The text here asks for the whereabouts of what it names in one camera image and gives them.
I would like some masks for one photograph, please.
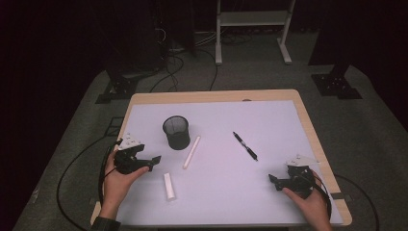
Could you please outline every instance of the dark background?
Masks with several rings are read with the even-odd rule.
[[[135,7],[143,2],[129,4]],[[216,1],[151,2],[152,24],[164,23],[185,46],[192,45],[192,25],[196,30],[215,29]],[[0,4],[1,105],[5,115],[0,216],[1,229],[10,230],[89,84],[105,69],[107,57],[118,54],[118,49],[121,55],[116,61],[143,66],[143,60],[140,54],[127,53],[126,37],[134,31],[122,30],[123,21],[113,1],[9,0]],[[276,10],[287,4],[248,1],[242,10]],[[235,1],[223,1],[222,6],[234,9]],[[185,13],[178,18],[174,9],[180,12],[180,8]],[[298,0],[291,30],[320,29],[310,64],[333,64],[339,57],[348,60],[369,76],[407,128],[407,13],[405,1]]]

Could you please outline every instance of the black pen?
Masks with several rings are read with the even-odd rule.
[[[253,152],[248,146],[246,146],[246,144],[243,142],[243,140],[240,138],[240,136],[238,136],[237,133],[232,132],[234,134],[234,137],[237,138],[237,140],[242,144],[242,146],[246,149],[246,151],[249,153],[249,155],[251,155],[251,157],[255,160],[258,161],[258,157],[255,154],[255,152]]]

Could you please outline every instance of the human hand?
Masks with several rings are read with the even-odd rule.
[[[321,186],[321,182],[318,179],[316,179],[316,184],[319,187]],[[303,216],[315,230],[333,230],[329,216],[327,215],[326,202],[318,190],[313,189],[312,193],[306,199],[301,198],[288,188],[284,188],[282,191],[297,205]]]
[[[115,168],[114,157],[116,151],[109,155],[105,167],[105,175],[108,175],[106,175],[104,181],[104,201],[99,214],[101,218],[116,219],[120,203],[125,198],[133,182],[149,170],[149,167],[141,167],[127,175],[113,170]]]

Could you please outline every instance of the metal stand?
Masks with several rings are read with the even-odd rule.
[[[108,104],[111,100],[130,99],[135,94],[139,80],[123,77],[118,71],[107,69],[111,81],[103,94],[99,94],[96,104]]]
[[[292,59],[286,48],[285,42],[291,24],[295,0],[291,0],[287,11],[275,12],[221,12],[221,0],[217,0],[217,42],[216,64],[222,64],[221,57],[221,26],[268,26],[283,25],[282,38],[278,39],[278,45],[284,58],[285,64],[291,64]]]
[[[361,99],[357,89],[352,88],[344,75],[349,64],[335,64],[329,74],[314,74],[312,79],[322,96],[337,96],[339,99]]]

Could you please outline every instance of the gray carpet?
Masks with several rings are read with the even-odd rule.
[[[339,100],[320,96],[311,75],[328,73],[332,66],[308,66],[317,33],[290,33],[287,46],[293,63],[283,62],[276,44],[276,34],[253,36],[237,46],[222,46],[223,64],[217,68],[213,90],[298,90],[320,143],[333,171],[364,189],[378,212],[380,230],[404,230],[408,227],[408,135],[374,91],[369,78],[351,67],[345,78],[363,99]],[[202,49],[214,54],[213,45]],[[197,51],[177,55],[184,66],[175,74],[178,85],[165,79],[153,91],[209,90],[216,74],[214,60]],[[176,69],[179,60],[169,59],[168,68]],[[159,74],[140,80],[137,92],[149,92],[166,76]],[[95,77],[75,116],[67,127],[47,169],[38,182],[38,197],[28,202],[15,231],[76,230],[62,215],[56,201],[59,180],[69,163],[87,146],[104,136],[114,116],[124,116],[128,100],[95,104],[108,85],[106,72]],[[89,227],[97,199],[97,177],[106,148],[116,137],[103,138],[87,149],[70,167],[61,184],[61,204],[68,216]],[[353,185],[338,178],[353,217],[351,225],[336,230],[374,230],[373,210]],[[290,230],[310,230],[296,227]]]

